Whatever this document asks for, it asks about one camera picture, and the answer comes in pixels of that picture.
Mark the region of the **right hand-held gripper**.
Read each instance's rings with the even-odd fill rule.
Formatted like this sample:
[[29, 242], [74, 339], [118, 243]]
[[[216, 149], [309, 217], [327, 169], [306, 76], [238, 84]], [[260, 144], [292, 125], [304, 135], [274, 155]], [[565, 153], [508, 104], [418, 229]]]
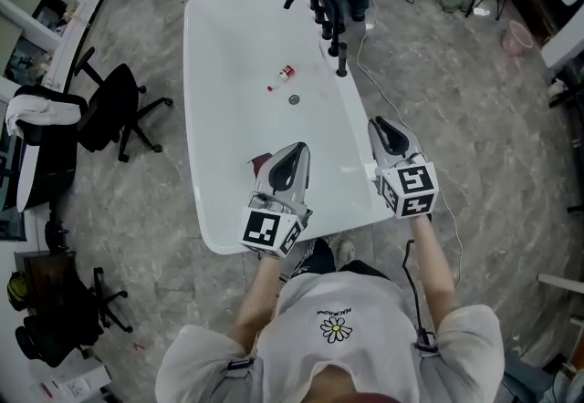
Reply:
[[375, 171], [377, 191], [386, 206], [397, 219], [430, 214], [439, 194], [438, 180], [431, 162], [412, 155], [422, 151], [416, 135], [384, 117], [371, 119], [368, 133], [373, 158], [386, 167]]

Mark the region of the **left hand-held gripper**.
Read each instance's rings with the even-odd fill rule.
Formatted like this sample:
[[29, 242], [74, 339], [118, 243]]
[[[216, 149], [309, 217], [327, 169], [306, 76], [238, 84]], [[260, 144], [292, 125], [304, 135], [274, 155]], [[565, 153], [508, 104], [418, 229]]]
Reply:
[[313, 213], [304, 205], [309, 171], [310, 151], [304, 142], [263, 157], [256, 169], [255, 192], [241, 216], [238, 242], [243, 247], [288, 257]]

